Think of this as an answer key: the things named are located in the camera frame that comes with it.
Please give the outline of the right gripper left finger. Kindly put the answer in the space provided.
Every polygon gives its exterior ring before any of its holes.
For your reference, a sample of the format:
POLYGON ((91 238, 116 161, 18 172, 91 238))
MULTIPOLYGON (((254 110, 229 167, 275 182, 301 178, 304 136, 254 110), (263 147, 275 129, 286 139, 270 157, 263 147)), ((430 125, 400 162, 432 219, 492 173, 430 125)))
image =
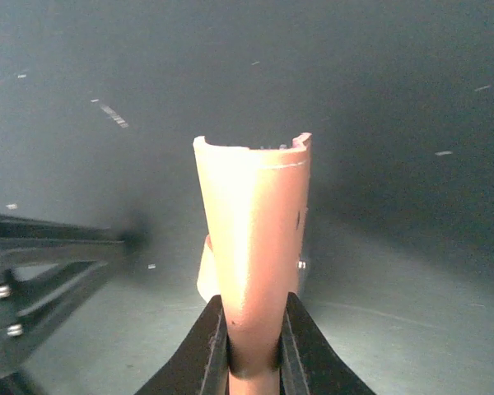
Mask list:
POLYGON ((213 296, 170 359, 137 395, 217 395, 227 390, 227 330, 221 297, 213 296))

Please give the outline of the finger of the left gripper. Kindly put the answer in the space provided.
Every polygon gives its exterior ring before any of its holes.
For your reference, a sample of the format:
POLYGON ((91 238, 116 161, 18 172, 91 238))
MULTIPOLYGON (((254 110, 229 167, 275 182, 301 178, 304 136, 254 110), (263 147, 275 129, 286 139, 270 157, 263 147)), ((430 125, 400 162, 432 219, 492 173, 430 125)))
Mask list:
POLYGON ((43 393, 23 363, 146 237, 139 219, 111 230, 0 214, 0 394, 43 393))

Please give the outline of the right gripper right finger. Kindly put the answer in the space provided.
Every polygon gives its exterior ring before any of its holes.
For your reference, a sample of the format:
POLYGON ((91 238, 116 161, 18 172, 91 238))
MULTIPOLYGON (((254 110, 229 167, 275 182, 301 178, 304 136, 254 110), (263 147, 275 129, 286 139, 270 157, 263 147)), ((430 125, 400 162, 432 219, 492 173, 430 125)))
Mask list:
POLYGON ((337 355, 292 292, 287 297, 280 346, 281 394, 375 395, 337 355))

